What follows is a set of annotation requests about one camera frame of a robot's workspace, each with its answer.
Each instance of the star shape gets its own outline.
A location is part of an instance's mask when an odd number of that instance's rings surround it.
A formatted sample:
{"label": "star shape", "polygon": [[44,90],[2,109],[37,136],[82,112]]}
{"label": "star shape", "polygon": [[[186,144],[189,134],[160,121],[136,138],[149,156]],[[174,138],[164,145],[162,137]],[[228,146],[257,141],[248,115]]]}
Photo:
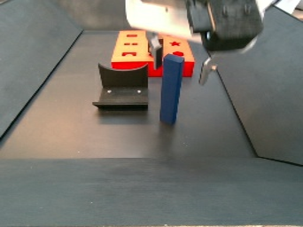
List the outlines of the star shape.
{"label": "star shape", "polygon": [[180,43],[177,43],[177,42],[172,42],[172,43],[169,43],[172,46],[180,46]]}

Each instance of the shape sorter box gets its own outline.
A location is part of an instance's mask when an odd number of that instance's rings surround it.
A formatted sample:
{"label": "shape sorter box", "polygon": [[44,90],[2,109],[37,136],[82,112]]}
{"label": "shape sorter box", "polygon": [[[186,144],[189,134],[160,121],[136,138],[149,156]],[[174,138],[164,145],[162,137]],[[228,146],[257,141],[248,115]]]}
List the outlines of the shape sorter box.
{"label": "shape sorter box", "polygon": [[[182,76],[193,75],[193,54],[185,40],[162,35],[162,56],[173,54],[184,57]],[[110,66],[114,69],[133,69],[148,64],[148,76],[161,76],[162,67],[153,69],[153,58],[148,53],[145,31],[120,31],[112,53]]]}

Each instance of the blue rectangular block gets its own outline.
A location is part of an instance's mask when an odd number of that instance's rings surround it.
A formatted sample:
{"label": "blue rectangular block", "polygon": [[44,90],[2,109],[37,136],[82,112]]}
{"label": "blue rectangular block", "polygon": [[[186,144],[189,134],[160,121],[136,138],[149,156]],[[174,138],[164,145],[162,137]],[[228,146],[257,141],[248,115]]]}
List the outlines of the blue rectangular block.
{"label": "blue rectangular block", "polygon": [[162,60],[161,110],[160,121],[174,124],[180,88],[182,81],[184,58],[168,54]]}

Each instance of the dark gray surface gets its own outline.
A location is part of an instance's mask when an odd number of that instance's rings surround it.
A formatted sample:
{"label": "dark gray surface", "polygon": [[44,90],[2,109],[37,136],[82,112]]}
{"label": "dark gray surface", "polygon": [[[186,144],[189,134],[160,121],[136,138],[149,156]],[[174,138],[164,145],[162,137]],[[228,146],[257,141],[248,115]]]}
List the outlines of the dark gray surface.
{"label": "dark gray surface", "polygon": [[52,0],[85,30],[130,29],[125,0]]}
{"label": "dark gray surface", "polygon": [[218,60],[218,74],[260,157],[303,165],[303,24],[279,9],[245,54]]}
{"label": "dark gray surface", "polygon": [[206,54],[193,44],[193,78],[182,78],[177,122],[160,123],[161,78],[149,79],[149,109],[100,112],[98,63],[109,66],[116,32],[85,33],[0,142],[0,158],[254,157],[217,75],[198,85]]}
{"label": "dark gray surface", "polygon": [[0,160],[0,225],[303,225],[301,176],[260,159]]}
{"label": "dark gray surface", "polygon": [[0,5],[0,136],[80,32],[48,0]]}

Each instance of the red block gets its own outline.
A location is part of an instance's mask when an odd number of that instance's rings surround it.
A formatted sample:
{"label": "red block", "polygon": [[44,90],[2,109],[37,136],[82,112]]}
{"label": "red block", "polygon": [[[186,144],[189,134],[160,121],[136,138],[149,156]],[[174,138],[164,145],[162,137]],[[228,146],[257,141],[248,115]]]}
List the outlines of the red block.
{"label": "red block", "polygon": [[[162,56],[168,53],[184,57],[182,76],[193,75],[193,54],[185,40],[162,35]],[[162,68],[153,69],[153,58],[148,53],[145,31],[120,31],[112,53],[110,66],[114,69],[133,69],[148,64],[148,76],[161,76]]]}

